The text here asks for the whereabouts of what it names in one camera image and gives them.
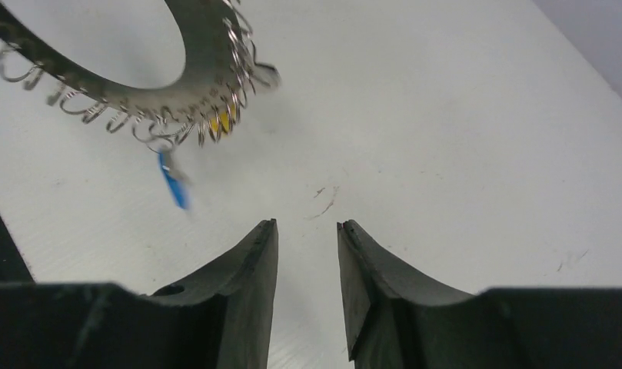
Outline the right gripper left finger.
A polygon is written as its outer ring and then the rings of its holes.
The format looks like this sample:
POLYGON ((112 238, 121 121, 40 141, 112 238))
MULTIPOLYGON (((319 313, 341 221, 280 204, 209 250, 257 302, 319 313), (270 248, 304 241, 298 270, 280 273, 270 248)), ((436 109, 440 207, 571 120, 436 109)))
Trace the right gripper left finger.
POLYGON ((151 295, 0 283, 0 368, 265 368, 277 273, 271 219, 151 295))

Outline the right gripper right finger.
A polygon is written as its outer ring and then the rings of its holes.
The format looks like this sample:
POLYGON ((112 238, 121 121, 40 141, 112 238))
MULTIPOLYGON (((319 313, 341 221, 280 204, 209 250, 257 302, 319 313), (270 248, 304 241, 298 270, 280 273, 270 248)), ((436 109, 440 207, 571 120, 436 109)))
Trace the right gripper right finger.
POLYGON ((338 224, 348 357, 357 368, 622 368, 622 288, 468 294, 356 221, 338 224))

